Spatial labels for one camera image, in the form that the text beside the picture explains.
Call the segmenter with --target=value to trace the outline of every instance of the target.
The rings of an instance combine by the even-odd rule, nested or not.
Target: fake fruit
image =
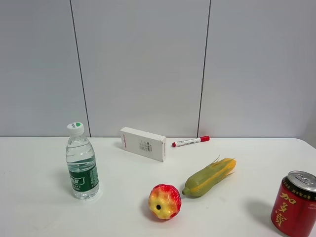
[[[159,184],[151,191],[148,206],[158,218],[171,219],[180,211],[181,197],[179,191],[172,185]]]
[[[217,158],[213,163],[188,178],[182,194],[194,197],[204,195],[215,184],[231,175],[229,172],[234,169],[235,165],[235,159],[225,158],[218,161]]]

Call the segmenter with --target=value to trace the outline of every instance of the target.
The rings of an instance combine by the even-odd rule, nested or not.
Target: red marker cap
[[[209,141],[209,136],[201,137],[201,142],[207,142],[207,141]]]

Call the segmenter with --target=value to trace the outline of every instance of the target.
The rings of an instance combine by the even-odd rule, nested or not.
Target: green bottle label
[[[69,174],[73,189],[78,192],[89,191],[99,183],[96,164],[89,170],[83,172],[69,171]]]

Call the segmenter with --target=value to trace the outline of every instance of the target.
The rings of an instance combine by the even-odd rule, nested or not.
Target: red and yellow apple
[[[169,220],[180,211],[181,197],[179,191],[172,185],[159,184],[151,191],[148,206],[155,216]]]

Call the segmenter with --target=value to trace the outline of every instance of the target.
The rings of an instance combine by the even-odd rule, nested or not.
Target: pull tab
[[[295,178],[297,178],[302,183],[307,184],[308,186],[315,186],[310,179],[304,178],[304,176],[301,174],[296,175]]]

